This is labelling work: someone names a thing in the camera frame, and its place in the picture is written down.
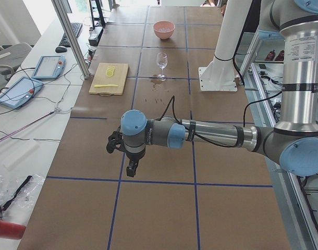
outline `office chair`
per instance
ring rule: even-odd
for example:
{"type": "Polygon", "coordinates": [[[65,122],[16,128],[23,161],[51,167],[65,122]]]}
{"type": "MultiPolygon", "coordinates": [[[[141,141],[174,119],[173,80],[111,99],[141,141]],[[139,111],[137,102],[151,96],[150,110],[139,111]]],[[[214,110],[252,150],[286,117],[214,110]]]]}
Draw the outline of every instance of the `office chair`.
{"type": "Polygon", "coordinates": [[[9,80],[31,50],[32,47],[27,43],[19,43],[6,49],[0,46],[0,74],[9,80]]]}

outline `computer mouse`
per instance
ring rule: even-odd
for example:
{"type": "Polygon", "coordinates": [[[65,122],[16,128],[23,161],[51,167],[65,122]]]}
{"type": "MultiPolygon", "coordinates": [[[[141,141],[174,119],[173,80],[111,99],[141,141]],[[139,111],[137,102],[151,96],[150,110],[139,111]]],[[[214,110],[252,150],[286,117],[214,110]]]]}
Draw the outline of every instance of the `computer mouse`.
{"type": "Polygon", "coordinates": [[[56,52],[56,53],[63,53],[63,52],[67,52],[67,47],[64,47],[64,46],[58,46],[58,47],[56,47],[55,52],[56,52]]]}

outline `bowl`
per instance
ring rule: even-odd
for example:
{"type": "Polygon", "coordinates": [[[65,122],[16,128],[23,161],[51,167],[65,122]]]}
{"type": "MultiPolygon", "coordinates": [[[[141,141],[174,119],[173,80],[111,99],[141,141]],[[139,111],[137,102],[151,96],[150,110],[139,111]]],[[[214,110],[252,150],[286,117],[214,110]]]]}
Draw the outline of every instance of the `bowl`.
{"type": "Polygon", "coordinates": [[[175,25],[169,21],[160,21],[153,25],[153,30],[156,36],[164,40],[170,38],[173,35],[175,25]]]}

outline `yellow knife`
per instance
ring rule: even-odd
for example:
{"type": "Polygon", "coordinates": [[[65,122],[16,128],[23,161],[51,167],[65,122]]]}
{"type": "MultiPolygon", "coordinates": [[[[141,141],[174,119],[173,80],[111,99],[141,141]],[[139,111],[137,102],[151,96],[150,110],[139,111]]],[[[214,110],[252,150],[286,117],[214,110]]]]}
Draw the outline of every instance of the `yellow knife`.
{"type": "Polygon", "coordinates": [[[95,88],[104,88],[104,87],[118,87],[117,84],[96,84],[94,85],[95,88]]]}

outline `cutting board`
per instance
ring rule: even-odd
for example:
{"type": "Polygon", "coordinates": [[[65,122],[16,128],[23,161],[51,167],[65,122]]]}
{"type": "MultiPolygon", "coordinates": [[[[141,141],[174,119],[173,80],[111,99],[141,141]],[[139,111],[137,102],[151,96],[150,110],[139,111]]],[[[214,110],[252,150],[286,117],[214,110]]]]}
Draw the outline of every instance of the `cutting board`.
{"type": "Polygon", "coordinates": [[[89,93],[92,95],[122,95],[128,69],[128,64],[100,63],[96,70],[89,93]],[[109,66],[115,67],[114,75],[112,77],[106,76],[106,70],[109,66]],[[118,85],[118,87],[94,87],[95,85],[102,84],[115,84],[118,85]]]}

